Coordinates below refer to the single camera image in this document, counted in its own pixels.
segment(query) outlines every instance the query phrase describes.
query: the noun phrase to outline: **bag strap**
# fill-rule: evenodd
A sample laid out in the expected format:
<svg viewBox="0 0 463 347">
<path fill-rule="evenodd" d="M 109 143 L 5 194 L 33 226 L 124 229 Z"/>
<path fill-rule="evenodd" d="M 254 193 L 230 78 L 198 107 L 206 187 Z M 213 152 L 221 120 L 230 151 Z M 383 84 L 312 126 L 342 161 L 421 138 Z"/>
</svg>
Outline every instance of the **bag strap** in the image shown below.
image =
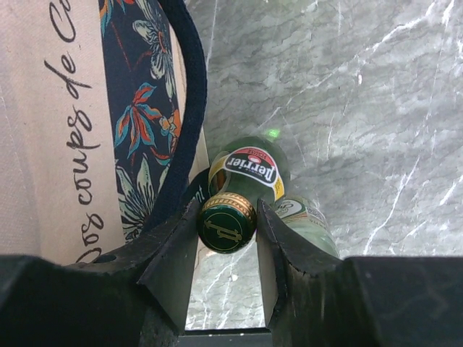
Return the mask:
<svg viewBox="0 0 463 347">
<path fill-rule="evenodd" d="M 207 99 L 207 75 L 200 37 L 184 0 L 158 0 L 179 41 L 187 78 L 187 99 L 179 141 L 161 191 L 143 232 L 175 213 L 188 184 Z"/>
</svg>

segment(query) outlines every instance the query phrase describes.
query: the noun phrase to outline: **floral pattern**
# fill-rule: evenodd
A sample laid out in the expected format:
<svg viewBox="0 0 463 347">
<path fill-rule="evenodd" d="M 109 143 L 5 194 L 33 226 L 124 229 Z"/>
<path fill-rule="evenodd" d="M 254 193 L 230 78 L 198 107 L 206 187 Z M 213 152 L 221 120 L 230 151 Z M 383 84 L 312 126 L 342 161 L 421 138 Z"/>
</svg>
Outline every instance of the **floral pattern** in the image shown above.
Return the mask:
<svg viewBox="0 0 463 347">
<path fill-rule="evenodd" d="M 133 5 L 135 0 L 116 0 L 119 5 L 121 5 L 122 11 L 125 13 L 125 5 Z M 111 15 L 113 14 L 114 0 L 104 0 L 103 8 L 100 9 L 100 21 L 101 21 L 101 33 L 104 36 L 106 27 L 111 20 Z"/>
<path fill-rule="evenodd" d="M 128 242 L 138 237 L 151 214 L 182 125 L 169 22 L 159 3 L 99 4 L 119 206 Z"/>
<path fill-rule="evenodd" d="M 114 147 L 117 147 L 127 136 L 129 124 L 130 130 L 130 147 L 129 157 L 140 146 L 140 139 L 145 145 L 156 147 L 153 130 L 150 121 L 155 119 L 161 120 L 163 116 L 157 108 L 151 108 L 145 102 L 153 94 L 156 87 L 149 83 L 143 83 L 135 93 L 133 101 L 125 108 L 124 114 L 116 123 L 114 135 Z"/>
<path fill-rule="evenodd" d="M 153 10 L 148 0 L 136 0 L 146 20 L 135 20 L 133 29 L 150 45 L 151 76 L 155 80 L 166 78 L 167 95 L 172 98 L 175 89 L 174 62 L 169 44 L 169 30 L 161 13 Z"/>
</svg>

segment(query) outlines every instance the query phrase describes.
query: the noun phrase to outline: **marble surface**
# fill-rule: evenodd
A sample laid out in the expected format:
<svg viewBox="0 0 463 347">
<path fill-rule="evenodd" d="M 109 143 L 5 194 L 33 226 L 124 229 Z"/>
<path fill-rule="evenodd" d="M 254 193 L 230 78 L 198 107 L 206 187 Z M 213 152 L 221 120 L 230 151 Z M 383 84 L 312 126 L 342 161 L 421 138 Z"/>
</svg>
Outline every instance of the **marble surface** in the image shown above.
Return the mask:
<svg viewBox="0 0 463 347">
<path fill-rule="evenodd" d="M 213 158 L 279 132 L 342 257 L 463 255 L 462 0 L 190 0 Z M 188 329 L 263 326 L 255 244 L 208 253 Z"/>
</svg>

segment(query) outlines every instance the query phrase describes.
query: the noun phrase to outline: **bottle cap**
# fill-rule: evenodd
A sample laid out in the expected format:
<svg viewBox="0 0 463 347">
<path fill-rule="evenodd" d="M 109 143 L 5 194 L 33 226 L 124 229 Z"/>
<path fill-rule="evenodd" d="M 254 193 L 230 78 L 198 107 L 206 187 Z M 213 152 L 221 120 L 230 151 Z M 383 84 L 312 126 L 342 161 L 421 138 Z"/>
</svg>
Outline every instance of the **bottle cap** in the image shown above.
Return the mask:
<svg viewBox="0 0 463 347">
<path fill-rule="evenodd" d="M 219 193 L 203 206 L 198 233 L 204 245 L 218 253 L 234 253 L 252 238 L 257 215 L 246 198 Z"/>
</svg>

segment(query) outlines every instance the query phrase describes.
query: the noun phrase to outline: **perrier label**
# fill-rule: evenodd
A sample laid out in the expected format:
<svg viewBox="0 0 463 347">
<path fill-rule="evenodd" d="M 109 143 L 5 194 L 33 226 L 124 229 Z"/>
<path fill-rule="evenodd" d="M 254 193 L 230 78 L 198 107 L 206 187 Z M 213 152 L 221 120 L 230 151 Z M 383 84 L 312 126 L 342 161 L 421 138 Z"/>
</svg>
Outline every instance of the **perrier label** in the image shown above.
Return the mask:
<svg viewBox="0 0 463 347">
<path fill-rule="evenodd" d="M 203 243 L 219 253 L 241 249 L 255 230 L 258 198 L 284 196 L 289 168 L 281 148 L 262 137 L 243 137 L 224 147 L 209 173 L 207 201 L 198 220 Z"/>
<path fill-rule="evenodd" d="M 294 232 L 324 252 L 339 258 L 339 251 L 328 230 L 325 216 L 312 201 L 287 195 L 275 212 Z"/>
</svg>

